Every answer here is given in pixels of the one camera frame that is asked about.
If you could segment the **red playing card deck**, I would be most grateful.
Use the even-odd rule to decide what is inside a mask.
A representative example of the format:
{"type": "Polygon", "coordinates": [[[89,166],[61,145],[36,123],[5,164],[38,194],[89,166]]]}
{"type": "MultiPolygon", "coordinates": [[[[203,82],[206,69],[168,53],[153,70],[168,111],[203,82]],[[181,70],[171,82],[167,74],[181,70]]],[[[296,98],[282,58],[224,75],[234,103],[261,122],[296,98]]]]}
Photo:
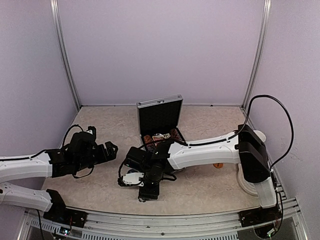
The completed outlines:
{"type": "Polygon", "coordinates": [[[171,137],[169,133],[166,134],[161,134],[161,133],[156,133],[155,135],[152,136],[152,139],[155,143],[160,143],[164,142],[165,140],[168,140],[171,137]]]}

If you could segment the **aluminium poker chip case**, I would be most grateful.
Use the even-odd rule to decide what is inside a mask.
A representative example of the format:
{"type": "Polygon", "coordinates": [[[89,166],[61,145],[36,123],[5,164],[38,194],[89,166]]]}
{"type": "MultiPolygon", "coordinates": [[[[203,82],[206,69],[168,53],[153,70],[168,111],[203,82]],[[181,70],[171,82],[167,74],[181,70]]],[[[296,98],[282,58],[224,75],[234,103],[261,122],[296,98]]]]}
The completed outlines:
{"type": "Polygon", "coordinates": [[[170,130],[177,129],[181,138],[185,141],[178,128],[183,97],[180,94],[139,101],[136,103],[139,134],[142,140],[142,149],[153,151],[156,143],[146,145],[143,137],[155,134],[170,134],[170,130]]]}

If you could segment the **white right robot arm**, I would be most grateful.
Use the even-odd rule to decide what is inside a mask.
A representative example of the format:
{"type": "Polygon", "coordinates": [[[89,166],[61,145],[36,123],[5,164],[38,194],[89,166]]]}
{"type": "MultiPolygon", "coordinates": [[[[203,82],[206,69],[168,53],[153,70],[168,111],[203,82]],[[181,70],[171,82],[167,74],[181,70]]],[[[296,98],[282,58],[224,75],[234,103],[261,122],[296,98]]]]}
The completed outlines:
{"type": "Polygon", "coordinates": [[[154,141],[155,149],[146,145],[131,147],[122,162],[134,172],[118,174],[121,187],[139,187],[138,199],[156,200],[160,182],[175,181],[174,171],[209,164],[240,165],[242,188],[258,196],[260,207],[256,218],[266,222],[275,212],[277,194],[268,164],[265,135],[247,124],[228,134],[203,140],[183,142],[172,137],[154,141]]]}

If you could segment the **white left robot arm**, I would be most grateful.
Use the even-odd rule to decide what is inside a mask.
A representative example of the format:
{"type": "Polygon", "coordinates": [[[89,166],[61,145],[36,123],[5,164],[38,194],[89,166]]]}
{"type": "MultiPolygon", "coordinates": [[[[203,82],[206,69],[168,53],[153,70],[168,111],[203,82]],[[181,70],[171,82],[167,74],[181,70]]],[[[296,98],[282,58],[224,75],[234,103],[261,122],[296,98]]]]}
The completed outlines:
{"type": "Polygon", "coordinates": [[[35,190],[11,181],[29,178],[59,178],[84,169],[93,170],[96,165],[113,161],[118,147],[108,141],[96,143],[96,135],[91,131],[73,134],[71,141],[62,148],[45,149],[35,155],[0,159],[0,203],[50,212],[57,221],[63,223],[70,218],[70,211],[60,196],[51,189],[35,190]]]}

